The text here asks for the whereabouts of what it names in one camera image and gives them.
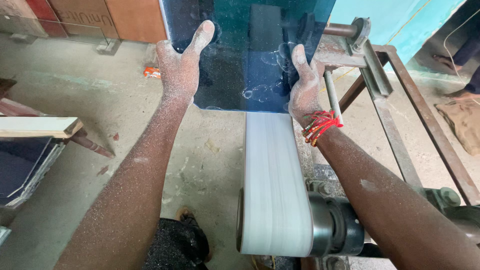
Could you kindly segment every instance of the wooden panel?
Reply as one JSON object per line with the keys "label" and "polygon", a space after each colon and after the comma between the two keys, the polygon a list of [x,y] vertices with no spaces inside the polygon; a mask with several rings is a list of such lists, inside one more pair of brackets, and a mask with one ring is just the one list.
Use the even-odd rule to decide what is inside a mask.
{"label": "wooden panel", "polygon": [[0,15],[3,15],[0,23],[2,31],[37,37],[48,36],[25,0],[1,0]]}
{"label": "wooden panel", "polygon": [[[47,0],[26,0],[26,2],[39,20],[59,22]],[[39,22],[50,37],[67,37],[61,24],[46,21]]]}
{"label": "wooden panel", "polygon": [[76,117],[0,117],[0,137],[70,138],[82,126]]}
{"label": "wooden panel", "polygon": [[[97,26],[102,28],[106,37],[119,38],[104,0],[49,0],[49,2],[61,22]],[[82,31],[87,31],[85,34],[88,34],[86,27],[73,25],[64,27],[67,33],[81,35]]]}
{"label": "wooden panel", "polygon": [[158,0],[106,0],[120,38],[157,43],[167,39]]}

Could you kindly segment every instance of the glass panel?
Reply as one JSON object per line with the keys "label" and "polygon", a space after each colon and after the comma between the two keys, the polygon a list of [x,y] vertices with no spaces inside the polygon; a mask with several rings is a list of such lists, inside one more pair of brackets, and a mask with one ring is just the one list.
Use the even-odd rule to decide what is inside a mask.
{"label": "glass panel", "polygon": [[0,15],[0,32],[108,45],[100,27]]}
{"label": "glass panel", "polygon": [[298,74],[295,45],[315,53],[335,0],[162,0],[172,45],[183,52],[203,20],[215,24],[200,57],[201,109],[287,113]]}

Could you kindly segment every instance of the rusty metal frame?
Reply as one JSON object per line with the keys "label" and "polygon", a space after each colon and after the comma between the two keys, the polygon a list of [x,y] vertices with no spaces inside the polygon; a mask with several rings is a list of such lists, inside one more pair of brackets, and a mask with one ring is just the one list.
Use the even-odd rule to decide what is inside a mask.
{"label": "rusty metal frame", "polygon": [[[417,112],[418,117],[420,118],[420,121],[425,127],[425,130],[427,131],[430,139],[432,140],[433,145],[437,149],[438,154],[440,155],[440,158],[444,162],[448,172],[450,173],[450,176],[455,182],[455,185],[457,186],[465,203],[467,205],[480,204],[480,192],[478,188],[473,183],[473,180],[471,179],[467,170],[463,166],[462,161],[460,160],[455,150],[451,146],[450,142],[448,141],[447,137],[443,133],[440,125],[438,124],[437,120],[433,116],[432,111],[430,110],[427,103],[423,99],[421,93],[418,91],[417,86],[413,82],[412,78],[408,74],[408,71],[406,70],[402,61],[398,57],[395,47],[391,45],[384,45],[384,46],[372,45],[372,49],[376,52],[376,57],[378,58],[378,61],[381,63],[381,65],[385,65],[387,62],[390,62],[390,64],[392,65],[393,70],[395,71],[395,74],[397,75],[398,80],[400,81],[405,93],[407,94],[408,99],[410,100],[413,108],[415,109],[415,112]],[[368,68],[361,68],[361,70],[365,71],[365,70],[371,70],[371,69],[370,67],[368,67]],[[346,92],[346,94],[340,100],[339,105],[342,113],[357,98],[357,96],[362,92],[362,90],[365,87],[368,87],[369,79],[367,79],[367,82],[365,81],[365,78],[366,78],[365,76],[367,74],[368,73],[362,72],[362,75],[357,78],[357,80],[353,83],[350,89]],[[397,163],[399,164],[400,170],[402,171],[402,166],[405,166],[407,168],[405,169],[405,171],[410,170],[410,172],[408,172],[410,173],[410,176],[404,175],[403,171],[402,171],[402,176],[404,177],[407,183],[412,185],[419,185],[419,182],[417,183],[415,179],[412,180],[412,178],[415,178],[415,175],[416,175],[415,169],[411,167],[408,168],[408,162],[401,161],[401,159],[403,158],[408,158],[409,160],[409,157],[405,157],[404,155],[405,152],[403,151],[403,149],[405,149],[405,146],[403,145],[403,142],[401,141],[401,139],[398,140],[399,134],[398,134],[398,130],[395,127],[395,124],[393,124],[393,127],[389,127],[389,125],[393,123],[393,120],[391,119],[390,114],[379,113],[379,109],[382,108],[382,103],[384,102],[384,100],[378,99],[378,97],[375,97],[372,94],[372,89],[370,89],[370,87],[369,87],[369,92],[371,94],[375,108],[377,109],[379,118],[382,122],[382,126],[384,127],[385,134],[387,135],[390,146],[392,147],[392,150],[394,152]],[[401,150],[400,157],[397,156],[395,149]]]}

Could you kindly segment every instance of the metal frame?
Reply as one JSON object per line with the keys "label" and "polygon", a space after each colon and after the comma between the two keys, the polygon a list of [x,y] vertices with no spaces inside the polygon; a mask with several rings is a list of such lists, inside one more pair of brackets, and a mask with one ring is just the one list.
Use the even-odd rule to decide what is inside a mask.
{"label": "metal frame", "polygon": [[[341,39],[342,37],[330,36],[326,37],[325,43],[331,43],[331,41],[333,41],[337,44],[342,44]],[[358,58],[353,58],[352,64],[347,63],[345,61],[346,53],[340,57],[341,63],[335,62],[336,57],[332,57],[332,54],[338,54],[339,52],[338,50],[332,52],[329,49],[331,47],[331,44],[330,46],[326,44],[324,48],[320,48],[320,50],[323,51],[322,56],[325,55],[329,58],[326,66],[357,66],[360,68],[361,72],[361,76],[357,78],[340,100],[339,105],[341,112],[343,113],[362,90],[367,87],[405,182],[414,186],[421,186],[420,179],[415,171],[410,156],[408,155],[407,149],[403,144],[400,133],[386,107],[386,98],[389,97],[393,91],[388,78],[386,77],[385,71],[383,70],[383,66],[387,62],[390,62],[392,65],[398,80],[405,90],[413,108],[417,112],[420,121],[425,127],[425,130],[437,149],[440,158],[450,173],[450,176],[455,182],[463,200],[467,205],[480,204],[480,192],[478,188],[473,183],[470,175],[463,166],[462,161],[455,153],[455,150],[450,145],[450,142],[433,116],[432,111],[430,111],[430,108],[423,99],[421,93],[418,91],[417,86],[398,57],[395,47],[391,45],[371,45],[370,42],[367,41],[363,48],[366,65],[359,65]]]}

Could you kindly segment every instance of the blue wall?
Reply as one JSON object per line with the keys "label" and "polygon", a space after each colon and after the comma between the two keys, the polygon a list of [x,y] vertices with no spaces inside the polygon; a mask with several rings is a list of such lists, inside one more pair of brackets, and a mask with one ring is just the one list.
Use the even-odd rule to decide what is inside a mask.
{"label": "blue wall", "polygon": [[[386,44],[427,0],[337,0],[330,22],[350,24],[357,17],[370,17],[373,44]],[[434,34],[465,0],[431,0],[390,42],[403,63]]]}

